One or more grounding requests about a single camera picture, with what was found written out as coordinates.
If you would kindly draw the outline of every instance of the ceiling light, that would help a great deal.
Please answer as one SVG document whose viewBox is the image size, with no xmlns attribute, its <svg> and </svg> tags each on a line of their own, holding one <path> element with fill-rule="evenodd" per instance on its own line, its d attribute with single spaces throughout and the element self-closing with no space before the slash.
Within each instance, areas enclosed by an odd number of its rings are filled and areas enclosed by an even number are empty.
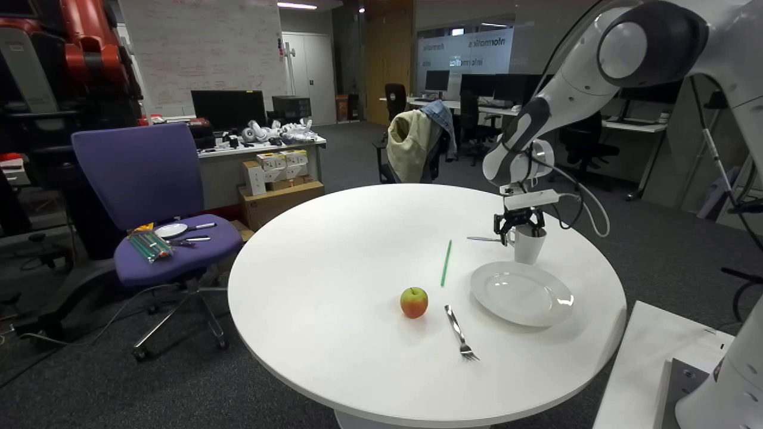
<svg viewBox="0 0 763 429">
<path fill-rule="evenodd" d="M 317 5 L 308 3 L 277 3 L 280 10 L 317 10 Z"/>
</svg>

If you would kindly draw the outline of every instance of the purple office chair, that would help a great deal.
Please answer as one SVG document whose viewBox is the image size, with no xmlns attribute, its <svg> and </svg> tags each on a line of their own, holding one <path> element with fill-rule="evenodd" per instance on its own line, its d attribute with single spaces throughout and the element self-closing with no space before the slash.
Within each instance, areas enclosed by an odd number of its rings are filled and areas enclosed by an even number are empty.
<svg viewBox="0 0 763 429">
<path fill-rule="evenodd" d="M 202 186 L 197 172 L 197 155 L 191 128 L 178 125 L 133 125 L 133 128 L 99 128 L 79 131 L 71 135 L 79 166 L 96 196 L 99 197 L 109 220 L 130 231 L 139 224 L 187 224 L 185 235 L 210 235 L 193 247 L 174 247 L 171 260 L 148 264 L 133 245 L 124 237 L 113 251 L 113 268 L 125 289 L 144 289 L 166 282 L 178 282 L 184 298 L 166 311 L 133 345 L 135 360 L 148 360 L 148 341 L 185 304 L 201 299 L 216 345 L 227 345 L 215 311 L 202 299 L 202 292 L 223 292 L 223 289 L 191 289 L 195 279 L 216 261 L 227 260 L 240 247 L 239 231 L 221 217 L 202 212 Z M 215 221 L 211 228 L 193 231 L 195 224 Z"/>
</svg>

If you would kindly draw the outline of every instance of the fork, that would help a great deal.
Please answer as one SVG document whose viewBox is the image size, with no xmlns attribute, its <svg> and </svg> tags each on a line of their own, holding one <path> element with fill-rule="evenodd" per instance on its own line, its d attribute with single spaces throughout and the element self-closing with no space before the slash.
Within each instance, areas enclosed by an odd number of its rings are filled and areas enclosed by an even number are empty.
<svg viewBox="0 0 763 429">
<path fill-rule="evenodd" d="M 466 357 L 466 360 L 479 360 L 477 352 L 469 347 L 466 338 L 463 338 L 463 329 L 460 329 L 460 324 L 454 320 L 454 311 L 448 304 L 446 304 L 446 315 L 448 315 L 451 327 L 453 327 L 453 332 L 454 332 L 454 335 L 460 341 L 460 345 L 458 345 L 460 355 Z"/>
</svg>

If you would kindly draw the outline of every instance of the white round table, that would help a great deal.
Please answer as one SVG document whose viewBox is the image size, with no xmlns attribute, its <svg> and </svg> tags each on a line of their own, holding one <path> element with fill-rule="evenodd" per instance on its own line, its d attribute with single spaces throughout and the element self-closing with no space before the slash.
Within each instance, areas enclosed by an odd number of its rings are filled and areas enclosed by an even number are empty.
<svg viewBox="0 0 763 429">
<path fill-rule="evenodd" d="M 233 324 L 274 376 L 333 407 L 340 426 L 489 426 L 547 410 L 617 347 L 624 292 L 608 260 L 547 217 L 536 264 L 574 292 L 572 311 L 547 329 L 485 311 L 469 295 L 469 274 L 513 260 L 513 247 L 466 235 L 494 235 L 500 208 L 494 192 L 426 184 L 302 202 L 239 253 Z M 402 317 L 406 286 L 426 289 L 422 320 Z M 479 360 L 460 357 L 444 304 Z"/>
</svg>

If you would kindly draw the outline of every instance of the apple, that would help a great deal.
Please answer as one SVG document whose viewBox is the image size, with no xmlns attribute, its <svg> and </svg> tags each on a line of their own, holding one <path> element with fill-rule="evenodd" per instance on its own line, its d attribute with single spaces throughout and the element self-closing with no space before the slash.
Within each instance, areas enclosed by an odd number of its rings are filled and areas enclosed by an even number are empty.
<svg viewBox="0 0 763 429">
<path fill-rule="evenodd" d="M 426 311 L 428 295 L 420 286 L 410 286 L 401 292 L 401 308 L 407 320 L 416 320 Z"/>
</svg>

